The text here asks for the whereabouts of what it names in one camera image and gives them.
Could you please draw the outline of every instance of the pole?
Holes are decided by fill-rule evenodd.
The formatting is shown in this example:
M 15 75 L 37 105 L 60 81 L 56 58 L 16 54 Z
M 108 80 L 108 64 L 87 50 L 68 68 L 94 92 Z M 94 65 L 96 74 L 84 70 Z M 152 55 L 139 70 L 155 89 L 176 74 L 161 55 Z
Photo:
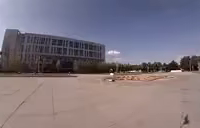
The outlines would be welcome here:
M 191 72 L 192 71 L 192 62 L 191 62 L 192 60 L 191 60 L 191 58 L 189 59 L 189 71 Z

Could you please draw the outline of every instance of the multi-story building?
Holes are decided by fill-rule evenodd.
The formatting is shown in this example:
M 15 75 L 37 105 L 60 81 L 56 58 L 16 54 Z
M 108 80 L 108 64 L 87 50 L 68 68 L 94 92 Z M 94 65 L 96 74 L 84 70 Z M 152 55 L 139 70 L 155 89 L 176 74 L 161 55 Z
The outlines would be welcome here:
M 104 62 L 105 45 L 66 37 L 21 33 L 7 29 L 2 45 L 2 68 L 26 66 L 28 69 L 48 69 L 60 63 L 61 68 L 73 68 L 80 62 Z

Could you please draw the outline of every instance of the building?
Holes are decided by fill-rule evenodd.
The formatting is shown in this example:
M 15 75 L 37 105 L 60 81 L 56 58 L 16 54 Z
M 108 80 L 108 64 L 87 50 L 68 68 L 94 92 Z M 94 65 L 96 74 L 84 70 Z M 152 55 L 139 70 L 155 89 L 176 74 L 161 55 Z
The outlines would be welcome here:
M 83 62 L 104 62 L 105 45 L 66 37 L 21 33 L 7 29 L 2 45 L 2 68 L 28 70 L 73 69 Z

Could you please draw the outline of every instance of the tree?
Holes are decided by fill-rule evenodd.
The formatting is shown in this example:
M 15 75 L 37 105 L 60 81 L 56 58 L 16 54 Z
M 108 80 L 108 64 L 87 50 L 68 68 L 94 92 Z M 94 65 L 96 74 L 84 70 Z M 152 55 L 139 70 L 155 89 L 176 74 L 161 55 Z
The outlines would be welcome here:
M 174 60 L 171 61 L 169 64 L 168 64 L 168 70 L 178 70 L 179 69 L 179 65 L 177 62 L 175 62 Z
M 168 71 L 168 65 L 166 63 L 163 63 L 162 70 L 164 70 L 166 72 Z
M 147 65 L 147 63 L 143 62 L 143 63 L 141 64 L 141 70 L 142 70 L 143 72 L 147 72 L 147 70 L 148 70 L 148 65 Z
M 192 70 L 198 70 L 199 57 L 198 56 L 192 56 L 190 61 L 191 61 Z
M 189 67 L 190 67 L 190 57 L 189 56 L 184 56 L 183 58 L 181 58 L 180 67 L 184 70 L 189 71 Z

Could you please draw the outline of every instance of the window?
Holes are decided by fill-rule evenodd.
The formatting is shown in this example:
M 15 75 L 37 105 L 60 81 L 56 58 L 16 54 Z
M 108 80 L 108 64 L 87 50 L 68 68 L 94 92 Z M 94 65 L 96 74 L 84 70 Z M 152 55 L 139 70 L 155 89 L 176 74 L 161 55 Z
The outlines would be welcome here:
M 79 48 L 79 43 L 78 42 L 75 42 L 75 48 Z
M 95 50 L 95 51 L 96 51 L 96 45 L 94 45 L 94 46 L 93 46 L 93 50 Z
M 83 43 L 81 44 L 81 48 L 84 49 L 84 44 Z
M 56 45 L 56 39 L 52 39 L 52 45 Z
M 29 43 L 29 41 L 30 41 L 30 36 L 27 37 L 27 43 Z
M 93 57 L 93 52 L 89 51 L 89 57 Z
M 42 53 L 43 52 L 43 46 L 39 46 L 40 47 L 40 53 Z
M 49 53 L 49 46 L 45 47 L 45 53 Z
M 58 40 L 58 46 L 62 46 L 63 45 L 63 41 L 62 40 Z
M 80 56 L 84 56 L 83 52 L 83 50 L 80 50 Z
M 24 42 L 25 42 L 25 37 L 22 36 L 22 37 L 21 37 L 21 43 L 24 43 Z
M 57 48 L 57 54 L 62 54 L 62 48 Z
M 67 48 L 63 48 L 63 55 L 67 55 Z
M 44 44 L 44 42 L 45 42 L 45 38 L 40 38 L 41 39 L 41 44 Z
M 66 47 L 68 47 L 68 40 L 66 40 Z
M 93 45 L 89 44 L 89 50 L 93 50 Z
M 88 44 L 85 44 L 85 49 L 88 49 Z
M 85 57 L 88 57 L 88 51 L 85 51 Z
M 54 53 L 54 49 L 53 49 L 53 47 L 51 48 L 51 53 Z
M 74 55 L 78 56 L 78 50 L 74 50 Z
M 73 49 L 69 49 L 69 55 L 73 55 Z
M 63 47 L 65 47 L 66 46 L 66 42 L 65 42 L 65 40 L 63 41 Z
M 72 41 L 70 41 L 70 47 L 73 48 L 74 44 Z

